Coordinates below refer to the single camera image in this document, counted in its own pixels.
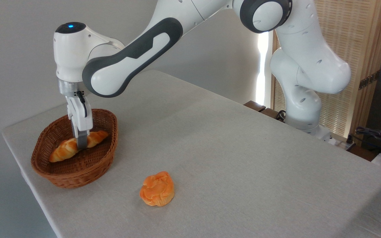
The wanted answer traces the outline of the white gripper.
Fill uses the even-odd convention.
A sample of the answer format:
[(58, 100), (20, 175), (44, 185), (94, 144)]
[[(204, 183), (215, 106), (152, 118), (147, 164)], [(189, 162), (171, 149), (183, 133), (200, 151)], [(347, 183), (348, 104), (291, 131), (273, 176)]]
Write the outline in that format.
[(77, 139), (78, 150), (87, 148), (88, 132), (93, 128), (92, 110), (86, 96), (65, 97), (67, 115), (71, 121), (73, 136)]

